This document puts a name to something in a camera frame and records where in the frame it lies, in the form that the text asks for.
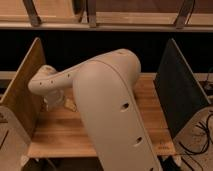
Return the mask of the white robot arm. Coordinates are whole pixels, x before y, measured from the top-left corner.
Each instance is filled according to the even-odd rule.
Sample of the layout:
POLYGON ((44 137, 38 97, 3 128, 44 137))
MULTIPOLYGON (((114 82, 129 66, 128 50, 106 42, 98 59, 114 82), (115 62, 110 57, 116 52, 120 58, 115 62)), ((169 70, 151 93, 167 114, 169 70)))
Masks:
POLYGON ((40 67, 29 90, 53 106, 65 88, 74 101, 104 171, 162 171, 136 104, 133 87, 141 64, 128 49, 90 58, 58 72, 40 67))

